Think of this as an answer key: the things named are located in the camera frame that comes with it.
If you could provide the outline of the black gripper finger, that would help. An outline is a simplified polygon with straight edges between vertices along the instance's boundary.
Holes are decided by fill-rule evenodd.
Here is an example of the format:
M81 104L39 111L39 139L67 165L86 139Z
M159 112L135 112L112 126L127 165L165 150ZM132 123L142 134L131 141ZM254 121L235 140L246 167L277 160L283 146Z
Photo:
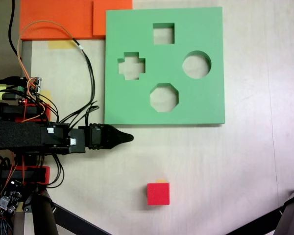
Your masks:
M112 149L117 145L133 140L134 136L132 134L122 132L111 125L107 126L107 149Z

